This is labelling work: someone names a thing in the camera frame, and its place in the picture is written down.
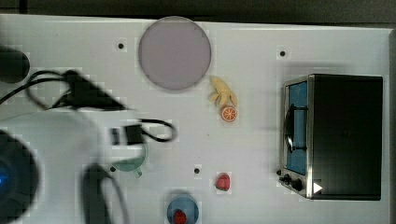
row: oven window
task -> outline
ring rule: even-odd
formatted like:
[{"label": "oven window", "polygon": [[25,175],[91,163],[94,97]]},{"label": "oven window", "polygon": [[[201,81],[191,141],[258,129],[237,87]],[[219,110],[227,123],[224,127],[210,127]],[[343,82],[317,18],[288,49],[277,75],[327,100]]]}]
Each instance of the oven window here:
[{"label": "oven window", "polygon": [[[308,87],[306,82],[289,86],[289,105],[308,106]],[[306,173],[306,110],[294,111],[293,151],[287,153],[286,168],[300,175]]]}]

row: blue object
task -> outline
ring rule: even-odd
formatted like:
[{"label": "blue object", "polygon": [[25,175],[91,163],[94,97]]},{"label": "blue object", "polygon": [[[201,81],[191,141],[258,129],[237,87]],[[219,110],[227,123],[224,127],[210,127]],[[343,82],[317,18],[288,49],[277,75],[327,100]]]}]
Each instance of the blue object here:
[{"label": "blue object", "polygon": [[3,180],[7,179],[6,176],[4,175],[0,175],[0,186],[1,186],[1,182],[3,182]]},{"label": "blue object", "polygon": [[176,211],[182,211],[186,217],[186,224],[195,224],[198,220],[199,210],[195,200],[188,194],[177,195],[172,202],[169,203],[166,216],[171,224],[175,224],[174,213]]},{"label": "blue object", "polygon": [[[306,82],[301,82],[289,86],[289,106],[308,106],[308,86]],[[303,110],[294,111],[294,138],[293,145],[296,147],[306,147],[306,115]],[[306,174],[306,151],[303,149],[288,151],[286,167],[301,175]]]}]

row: black knob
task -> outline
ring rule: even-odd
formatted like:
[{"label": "black knob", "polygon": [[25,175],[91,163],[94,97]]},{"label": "black knob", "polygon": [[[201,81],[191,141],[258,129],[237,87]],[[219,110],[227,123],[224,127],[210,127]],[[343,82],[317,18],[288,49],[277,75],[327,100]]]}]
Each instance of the black knob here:
[{"label": "black knob", "polygon": [[289,175],[284,175],[283,177],[280,177],[279,180],[283,181],[285,185],[289,185],[291,181],[291,177]]},{"label": "black knob", "polygon": [[296,189],[297,191],[300,191],[303,189],[303,183],[301,182],[301,179],[297,178],[295,180],[291,181],[291,187]]}]

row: blue bowl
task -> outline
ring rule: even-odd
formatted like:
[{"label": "blue bowl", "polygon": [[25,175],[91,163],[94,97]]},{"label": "blue bowl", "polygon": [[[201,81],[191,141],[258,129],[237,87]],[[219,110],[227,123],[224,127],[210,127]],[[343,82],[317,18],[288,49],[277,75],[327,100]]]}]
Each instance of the blue bowl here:
[{"label": "blue bowl", "polygon": [[166,216],[171,224],[175,224],[174,213],[180,210],[186,214],[186,224],[195,224],[198,220],[199,210],[195,200],[187,194],[177,195],[172,202],[169,203]]}]

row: oven handle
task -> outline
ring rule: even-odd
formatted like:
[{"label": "oven handle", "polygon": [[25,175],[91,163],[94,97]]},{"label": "oven handle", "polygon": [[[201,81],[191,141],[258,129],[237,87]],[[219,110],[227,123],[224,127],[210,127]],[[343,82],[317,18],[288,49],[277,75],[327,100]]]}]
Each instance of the oven handle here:
[{"label": "oven handle", "polygon": [[285,121],[283,123],[283,133],[286,142],[286,146],[290,153],[295,149],[306,149],[306,147],[294,147],[294,111],[295,110],[308,110],[307,106],[295,106],[291,105],[289,107],[288,113],[286,114]]}]

